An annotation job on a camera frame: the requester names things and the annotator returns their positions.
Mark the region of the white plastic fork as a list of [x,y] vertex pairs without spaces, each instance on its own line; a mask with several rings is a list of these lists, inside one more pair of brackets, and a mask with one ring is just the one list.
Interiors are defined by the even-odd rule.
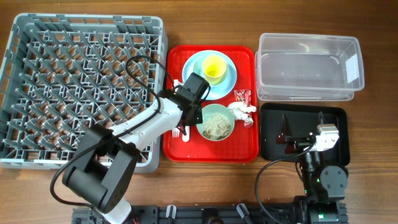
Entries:
[[[174,87],[177,88],[180,85],[180,82],[178,80],[174,80]],[[174,128],[172,130],[172,137],[173,138],[178,138],[180,135],[180,130],[179,128]]]

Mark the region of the white plastic spoon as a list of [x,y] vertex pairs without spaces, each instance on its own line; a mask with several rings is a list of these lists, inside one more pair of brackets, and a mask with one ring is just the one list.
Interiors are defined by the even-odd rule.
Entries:
[[190,140],[190,127],[186,126],[185,127],[185,134],[182,136],[182,141],[183,142],[188,142]]

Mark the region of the mint green bowl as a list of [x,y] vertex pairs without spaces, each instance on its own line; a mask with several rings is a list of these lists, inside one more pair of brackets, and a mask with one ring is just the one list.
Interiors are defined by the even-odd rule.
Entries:
[[[208,139],[206,137],[204,137],[203,135],[203,122],[207,119],[207,117],[209,117],[209,115],[213,114],[213,113],[221,113],[224,114],[228,117],[229,119],[229,123],[231,125],[231,132],[224,138],[221,140],[211,140]],[[206,105],[205,107],[202,108],[202,120],[203,122],[197,125],[197,130],[198,132],[206,139],[209,141],[223,141],[226,138],[228,138],[231,133],[234,130],[234,126],[235,126],[235,120],[234,120],[234,116],[233,114],[229,111],[229,109],[227,109],[227,107],[220,105],[220,104],[210,104],[210,105]]]

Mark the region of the white tissue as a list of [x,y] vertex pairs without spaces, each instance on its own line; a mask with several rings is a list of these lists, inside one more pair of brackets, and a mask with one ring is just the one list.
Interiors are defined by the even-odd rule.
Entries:
[[256,107],[247,105],[245,102],[236,101],[228,105],[229,111],[233,114],[234,120],[243,120],[252,123],[251,113],[256,112]]

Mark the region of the yellow plastic cup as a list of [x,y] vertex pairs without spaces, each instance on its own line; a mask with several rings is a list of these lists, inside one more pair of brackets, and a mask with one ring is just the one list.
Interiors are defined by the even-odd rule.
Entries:
[[217,85],[228,72],[228,66],[223,57],[210,55],[203,60],[202,70],[205,80],[210,85]]

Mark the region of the red candy wrapper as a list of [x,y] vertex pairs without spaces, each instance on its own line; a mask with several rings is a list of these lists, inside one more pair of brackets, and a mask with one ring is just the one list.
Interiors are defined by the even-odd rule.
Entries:
[[235,90],[234,95],[236,101],[243,102],[246,105],[244,113],[248,117],[244,120],[244,127],[251,128],[254,123],[252,119],[252,113],[254,112],[254,110],[251,105],[251,90],[249,89]]

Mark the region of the rice food scraps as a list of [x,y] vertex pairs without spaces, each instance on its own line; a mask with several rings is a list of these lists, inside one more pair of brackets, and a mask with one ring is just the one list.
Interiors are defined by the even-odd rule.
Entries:
[[226,115],[213,113],[203,122],[203,135],[211,140],[224,139],[231,132],[231,125]]

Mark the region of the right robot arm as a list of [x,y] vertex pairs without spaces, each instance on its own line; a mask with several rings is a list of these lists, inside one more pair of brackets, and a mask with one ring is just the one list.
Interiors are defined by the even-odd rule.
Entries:
[[296,196],[299,223],[341,223],[339,201],[345,198],[348,170],[339,164],[325,162],[323,153],[339,140],[339,130],[327,124],[323,113],[318,114],[317,133],[294,136],[286,115],[282,115],[277,144],[285,145],[285,153],[300,166],[305,195]]

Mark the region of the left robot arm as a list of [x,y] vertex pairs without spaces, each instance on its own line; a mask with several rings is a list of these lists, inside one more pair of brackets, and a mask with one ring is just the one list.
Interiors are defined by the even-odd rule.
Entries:
[[110,128],[94,125],[60,170],[63,184],[106,222],[125,223],[132,207],[124,194],[141,151],[167,131],[201,123],[201,104],[208,92],[182,86],[161,91],[135,117]]

